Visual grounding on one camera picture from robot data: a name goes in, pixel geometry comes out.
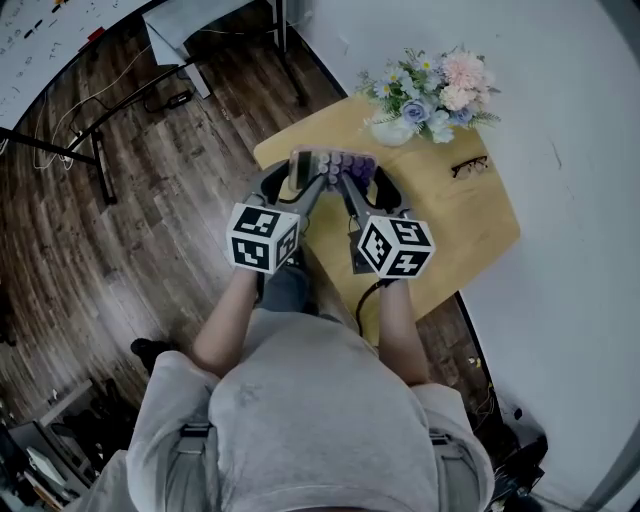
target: wooden floor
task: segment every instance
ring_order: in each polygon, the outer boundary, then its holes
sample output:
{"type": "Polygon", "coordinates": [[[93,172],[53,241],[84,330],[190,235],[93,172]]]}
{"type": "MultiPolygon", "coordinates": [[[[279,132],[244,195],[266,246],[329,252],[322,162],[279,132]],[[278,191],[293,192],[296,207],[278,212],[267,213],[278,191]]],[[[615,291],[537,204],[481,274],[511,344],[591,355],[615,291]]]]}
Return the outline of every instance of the wooden floor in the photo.
{"type": "MultiPolygon", "coordinates": [[[[254,2],[215,24],[243,31],[268,23],[254,2]]],[[[207,49],[222,36],[195,34],[187,46],[207,49]]],[[[215,305],[231,269],[223,249],[227,216],[258,171],[253,148],[286,126],[340,99],[310,55],[292,41],[288,60],[309,105],[299,107],[272,50],[272,37],[211,53],[200,70],[213,89],[175,110],[150,114],[141,103],[103,127],[118,204],[105,207],[94,171],[55,159],[33,167],[34,153],[11,144],[0,158],[0,277],[15,310],[17,347],[0,345],[0,394],[18,419],[28,419],[52,394],[87,377],[113,376],[139,404],[147,382],[129,353],[137,337],[188,345],[215,305]]],[[[108,36],[98,58],[81,57],[19,126],[50,140],[73,105],[113,82],[148,46],[139,21],[108,36]]],[[[157,76],[151,50],[100,95],[114,105],[157,76]]],[[[192,88],[177,77],[148,98],[150,108],[192,88]]],[[[101,113],[84,105],[73,129],[101,113]]],[[[67,116],[55,142],[73,134],[67,116]]],[[[35,154],[37,165],[50,155],[35,154]]],[[[452,299],[420,321],[434,379],[463,391],[471,409],[486,396],[475,350],[452,299]]]]}

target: fiducial marker cube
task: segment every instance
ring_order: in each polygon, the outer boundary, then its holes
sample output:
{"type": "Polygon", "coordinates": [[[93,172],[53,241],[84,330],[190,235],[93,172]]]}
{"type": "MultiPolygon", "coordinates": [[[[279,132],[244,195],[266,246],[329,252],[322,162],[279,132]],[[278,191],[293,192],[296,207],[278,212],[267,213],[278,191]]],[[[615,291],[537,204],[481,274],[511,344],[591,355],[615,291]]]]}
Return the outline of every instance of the fiducial marker cube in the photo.
{"type": "Polygon", "coordinates": [[[300,215],[236,203],[227,225],[231,263],[273,274],[298,248],[300,215]]]}
{"type": "Polygon", "coordinates": [[[424,221],[372,215],[358,250],[380,278],[419,277],[436,251],[424,221]]]}

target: gray t-shirt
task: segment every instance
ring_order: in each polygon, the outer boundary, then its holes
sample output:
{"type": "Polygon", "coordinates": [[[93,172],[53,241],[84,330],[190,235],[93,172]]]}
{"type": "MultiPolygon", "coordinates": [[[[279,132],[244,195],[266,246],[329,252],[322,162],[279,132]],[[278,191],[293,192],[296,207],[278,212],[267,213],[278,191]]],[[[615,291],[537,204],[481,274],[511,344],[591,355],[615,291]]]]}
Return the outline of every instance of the gray t-shirt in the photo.
{"type": "Polygon", "coordinates": [[[457,392],[410,389],[355,333],[304,314],[256,311],[245,347],[222,380],[178,353],[158,359],[127,456],[140,512],[435,512],[434,425],[462,440],[474,508],[486,505],[491,467],[457,392]],[[180,428],[206,419],[202,453],[185,453],[180,428]]]}

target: wooden table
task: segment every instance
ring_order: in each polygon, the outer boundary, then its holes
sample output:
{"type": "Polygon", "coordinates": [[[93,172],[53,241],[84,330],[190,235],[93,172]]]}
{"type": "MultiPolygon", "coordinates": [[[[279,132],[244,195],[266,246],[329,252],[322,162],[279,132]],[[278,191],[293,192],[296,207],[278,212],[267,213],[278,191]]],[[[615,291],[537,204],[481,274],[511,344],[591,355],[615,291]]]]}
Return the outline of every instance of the wooden table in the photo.
{"type": "MultiPolygon", "coordinates": [[[[452,166],[487,154],[475,130],[457,129],[450,144],[414,137],[400,148],[388,148],[363,128],[363,120],[372,112],[373,107],[360,98],[342,100],[262,142],[254,155],[266,169],[287,159],[299,144],[375,154],[379,165],[410,197],[416,217],[427,221],[435,240],[437,250],[429,266],[420,278],[410,281],[419,319],[496,261],[519,238],[520,228],[493,164],[466,180],[451,176],[452,166]]],[[[325,193],[311,215],[306,240],[354,314],[362,293],[377,277],[353,274],[348,224],[342,198],[325,193]]],[[[362,323],[365,338],[377,343],[377,294],[365,304],[362,323]]]]}

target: metal frame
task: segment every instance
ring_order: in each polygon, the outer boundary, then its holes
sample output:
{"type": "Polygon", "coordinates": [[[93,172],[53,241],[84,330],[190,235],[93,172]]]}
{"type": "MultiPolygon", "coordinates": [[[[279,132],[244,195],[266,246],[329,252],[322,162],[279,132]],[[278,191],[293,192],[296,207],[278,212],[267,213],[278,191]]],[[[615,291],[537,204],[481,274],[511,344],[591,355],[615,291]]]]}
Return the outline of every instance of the metal frame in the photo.
{"type": "MultiPolygon", "coordinates": [[[[293,71],[289,67],[289,64],[287,63],[285,58],[286,17],[284,12],[283,0],[276,0],[276,12],[277,12],[277,18],[278,18],[276,20],[276,23],[274,23],[270,27],[267,27],[266,30],[276,29],[278,34],[278,42],[279,42],[279,44],[275,45],[276,55],[278,56],[278,59],[280,60],[280,63],[282,64],[282,67],[284,68],[284,71],[291,82],[291,85],[296,91],[296,94],[298,96],[298,103],[301,106],[304,106],[306,104],[304,92],[302,91],[302,88],[300,87],[298,80],[293,74],[293,71]]],[[[116,104],[112,109],[102,114],[96,121],[94,121],[88,128],[86,128],[80,134],[80,136],[78,136],[76,140],[67,148],[64,148],[62,146],[56,146],[55,144],[51,144],[49,142],[36,139],[34,137],[24,135],[22,133],[17,132],[15,129],[8,130],[2,127],[0,127],[0,139],[4,138],[12,142],[25,144],[27,146],[34,147],[36,149],[48,151],[49,153],[54,153],[56,155],[71,158],[72,160],[77,160],[78,162],[83,162],[83,163],[95,166],[98,171],[98,181],[100,183],[100,189],[102,191],[102,196],[104,198],[105,203],[107,205],[116,204],[118,202],[118,199],[115,196],[115,193],[112,193],[113,187],[111,187],[112,191],[109,190],[107,177],[104,173],[102,162],[100,160],[100,149],[98,147],[98,143],[101,143],[102,139],[104,138],[102,133],[98,131],[100,126],[103,123],[107,122],[112,116],[117,114],[120,110],[128,107],[134,100],[138,99],[140,96],[144,95],[147,91],[154,88],[162,80],[165,80],[166,78],[176,74],[178,71],[180,71],[181,69],[184,69],[185,67],[191,64],[196,64],[198,62],[208,60],[212,51],[215,51],[217,49],[234,47],[241,42],[244,42],[248,39],[251,39],[252,37],[255,37],[257,35],[264,34],[264,33],[265,33],[265,28],[246,32],[242,36],[239,36],[236,39],[234,39],[234,41],[231,43],[216,45],[214,48],[209,49],[206,53],[197,54],[192,57],[189,57],[184,64],[175,66],[174,68],[171,68],[170,70],[165,71],[158,77],[151,80],[149,83],[143,85],[138,90],[134,91],[129,96],[124,98],[122,101],[116,104]],[[93,156],[86,156],[74,151],[82,142],[84,142],[89,137],[91,137],[91,147],[92,147],[93,156]]]]}

